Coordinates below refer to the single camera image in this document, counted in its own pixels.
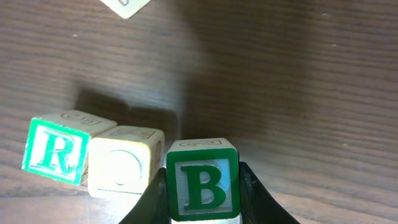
partially visible white block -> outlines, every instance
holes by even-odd
[[[100,0],[123,19],[128,19],[150,0]]]
[[[142,194],[162,167],[164,133],[158,129],[117,126],[88,145],[88,192],[109,198]]]

wooden surface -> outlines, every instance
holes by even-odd
[[[229,139],[302,223],[398,222],[398,2],[0,2],[2,223],[116,223],[128,203],[21,171],[31,117],[76,108]]]

brown wooden table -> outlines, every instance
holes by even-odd
[[[2,223],[116,223],[131,205],[21,171],[31,117],[77,108],[225,137],[302,223],[398,222],[398,2],[0,2]]]

alphabet block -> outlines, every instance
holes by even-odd
[[[93,197],[142,194],[162,167],[164,133],[117,126],[89,144],[88,192]]]
[[[176,141],[167,153],[170,216],[175,221],[240,213],[238,152],[224,138]]]
[[[116,125],[77,110],[32,118],[22,170],[80,185],[87,178],[87,144]]]
[[[100,0],[107,5],[112,11],[121,16],[123,19],[128,19],[134,15],[138,10],[144,7],[150,0]]]

teal border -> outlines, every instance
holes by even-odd
[[[32,157],[32,150],[33,150],[34,140],[36,137],[36,130],[37,130],[38,126],[45,126],[45,127],[60,131],[65,134],[81,137],[80,158],[79,158],[79,163],[76,167],[76,176],[75,176],[74,181],[70,181],[70,180],[64,179],[62,177],[57,177],[52,174],[42,173],[35,169],[29,168],[30,158]],[[37,175],[41,175],[44,177],[49,177],[49,178],[57,180],[57,181],[62,181],[64,183],[80,185],[81,176],[83,175],[84,164],[85,164],[86,157],[87,157],[87,144],[88,144],[89,140],[90,140],[90,135],[87,133],[84,133],[83,131],[68,128],[68,127],[62,126],[60,124],[52,123],[50,121],[41,120],[39,118],[33,118],[32,121],[30,122],[30,128],[29,128],[29,132],[28,132],[28,136],[27,136],[24,158],[22,160],[22,170],[31,172],[31,173],[34,173]]]
[[[199,161],[210,159],[228,159],[231,176],[232,212],[207,213],[193,215],[179,215],[177,201],[177,181],[175,177],[175,163],[183,161]],[[241,196],[239,189],[239,161],[238,152],[233,148],[202,149],[192,151],[169,152],[166,158],[167,189],[169,191],[170,216],[175,221],[198,221],[235,218],[241,211]]]

